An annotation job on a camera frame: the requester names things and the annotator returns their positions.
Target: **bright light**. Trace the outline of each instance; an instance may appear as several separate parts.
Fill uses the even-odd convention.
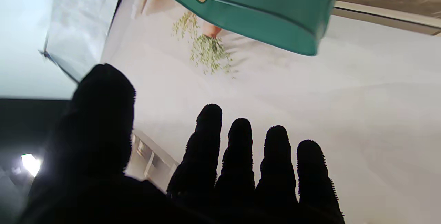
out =
[[[40,169],[41,162],[35,159],[32,154],[22,155],[22,162],[28,172],[35,177]]]

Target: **terracotta pot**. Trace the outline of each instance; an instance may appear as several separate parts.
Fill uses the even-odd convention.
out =
[[[222,28],[219,28],[218,26],[206,21],[204,21],[204,23],[202,24],[202,34],[208,37],[216,38],[217,34],[219,34],[221,30]]]

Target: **teal bucket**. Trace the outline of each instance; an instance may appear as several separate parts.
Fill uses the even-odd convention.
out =
[[[317,54],[335,0],[176,0],[222,29],[303,55]]]

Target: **dark wall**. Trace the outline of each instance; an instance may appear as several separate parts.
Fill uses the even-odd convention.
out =
[[[0,99],[0,166],[11,159],[39,152],[57,123],[67,100]]]
[[[0,99],[0,223],[12,224],[26,201],[32,178],[14,174],[21,155],[42,152],[44,141],[68,104],[66,100]]]

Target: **white wall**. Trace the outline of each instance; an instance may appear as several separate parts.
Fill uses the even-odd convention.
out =
[[[175,160],[199,111],[217,103],[220,156],[233,120],[250,120],[256,181],[266,131],[283,125],[294,164],[300,141],[322,146],[347,223],[439,223],[440,37],[332,17],[319,55],[306,57],[224,32],[237,70],[231,79],[205,76],[189,61],[189,44],[171,36],[182,13],[120,14],[109,40],[123,37],[103,57],[137,90],[136,128]]]
[[[76,84],[38,53],[52,0],[0,0],[0,97],[70,98]]]

